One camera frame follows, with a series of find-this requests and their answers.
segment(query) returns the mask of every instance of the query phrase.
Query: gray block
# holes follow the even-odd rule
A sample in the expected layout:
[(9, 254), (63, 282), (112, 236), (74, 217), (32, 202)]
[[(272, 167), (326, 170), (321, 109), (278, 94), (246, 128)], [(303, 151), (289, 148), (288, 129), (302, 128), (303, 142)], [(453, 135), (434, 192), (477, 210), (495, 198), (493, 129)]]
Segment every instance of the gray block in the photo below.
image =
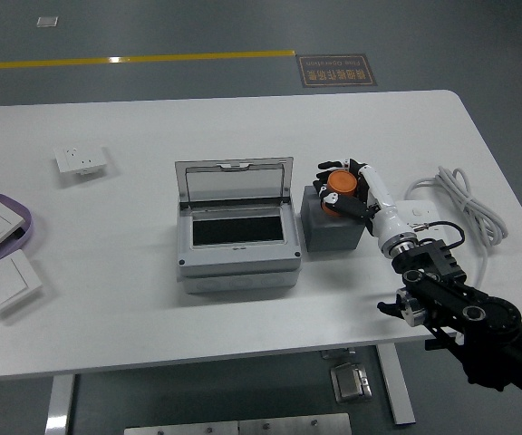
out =
[(365, 225), (349, 217), (327, 215), (313, 186), (305, 186), (301, 205), (307, 252), (355, 249)]

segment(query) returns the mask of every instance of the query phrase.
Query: metal bracket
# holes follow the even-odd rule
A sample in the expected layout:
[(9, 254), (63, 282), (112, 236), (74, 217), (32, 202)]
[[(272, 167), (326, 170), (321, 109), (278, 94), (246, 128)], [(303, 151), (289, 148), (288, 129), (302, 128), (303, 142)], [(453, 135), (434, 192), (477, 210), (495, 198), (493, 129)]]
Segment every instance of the metal bracket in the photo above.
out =
[(332, 376), (335, 401), (368, 401), (372, 398), (372, 390), (368, 383), (366, 369), (362, 364), (347, 362), (330, 370)]

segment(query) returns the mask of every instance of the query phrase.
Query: transparent lid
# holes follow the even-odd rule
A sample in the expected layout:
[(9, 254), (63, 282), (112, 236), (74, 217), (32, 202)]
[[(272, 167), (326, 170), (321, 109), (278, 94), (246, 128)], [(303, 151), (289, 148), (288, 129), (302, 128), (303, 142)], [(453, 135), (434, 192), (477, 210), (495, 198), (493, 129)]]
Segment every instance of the transparent lid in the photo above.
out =
[(289, 198), (293, 158), (177, 161), (181, 204)]

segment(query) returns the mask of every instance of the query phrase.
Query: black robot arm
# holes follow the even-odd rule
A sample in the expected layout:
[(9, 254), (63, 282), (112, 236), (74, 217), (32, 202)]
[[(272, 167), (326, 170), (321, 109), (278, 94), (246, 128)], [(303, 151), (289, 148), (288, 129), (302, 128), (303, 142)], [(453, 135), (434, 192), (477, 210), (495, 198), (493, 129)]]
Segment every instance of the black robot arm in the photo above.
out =
[[(449, 350), (470, 383), (499, 391), (513, 383), (522, 390), (522, 322), (514, 305), (464, 285), (464, 273), (441, 241), (398, 254), (392, 265), (404, 288), (395, 304), (378, 304), (383, 313), (428, 328), (435, 338), (426, 349)], [(462, 333), (464, 343), (445, 327)]]

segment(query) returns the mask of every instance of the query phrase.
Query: orange cup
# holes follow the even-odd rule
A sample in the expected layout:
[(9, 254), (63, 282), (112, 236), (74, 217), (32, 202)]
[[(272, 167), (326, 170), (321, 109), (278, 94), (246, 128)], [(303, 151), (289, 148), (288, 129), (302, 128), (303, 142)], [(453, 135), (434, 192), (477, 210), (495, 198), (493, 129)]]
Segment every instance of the orange cup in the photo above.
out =
[[(358, 180), (347, 170), (338, 169), (327, 178), (327, 188), (339, 194), (352, 197), (358, 187)], [(341, 216), (322, 204), (322, 210), (330, 216)]]

